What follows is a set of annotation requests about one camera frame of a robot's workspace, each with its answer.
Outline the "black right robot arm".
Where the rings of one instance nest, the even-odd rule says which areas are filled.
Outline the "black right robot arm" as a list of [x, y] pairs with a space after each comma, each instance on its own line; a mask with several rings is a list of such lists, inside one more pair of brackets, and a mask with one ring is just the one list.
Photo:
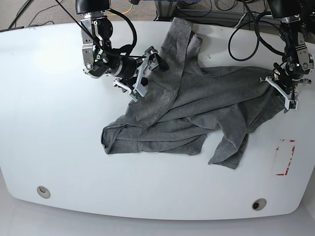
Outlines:
[[[77, 0], [76, 13], [83, 15], [80, 21], [82, 34], [82, 54], [84, 72], [93, 78], [103, 75], [114, 77], [113, 85], [127, 92], [133, 101], [147, 93], [147, 71], [159, 68], [167, 71], [169, 66], [154, 47], [148, 48], [141, 56], [132, 56], [131, 52], [137, 43], [136, 29], [131, 20], [113, 10], [108, 0]], [[104, 14], [109, 11], [123, 18], [132, 32], [132, 43], [120, 48], [113, 48], [110, 38], [113, 25]]]

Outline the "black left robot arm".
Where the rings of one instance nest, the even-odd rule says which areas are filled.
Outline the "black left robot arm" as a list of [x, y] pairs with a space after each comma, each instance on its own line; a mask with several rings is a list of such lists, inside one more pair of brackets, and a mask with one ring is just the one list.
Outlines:
[[279, 36], [285, 43], [282, 63], [274, 63], [273, 75], [262, 78], [284, 97], [286, 111], [297, 109], [296, 88], [315, 66], [314, 59], [305, 43], [304, 28], [312, 13], [313, 2], [310, 0], [269, 0], [271, 15], [281, 21]]

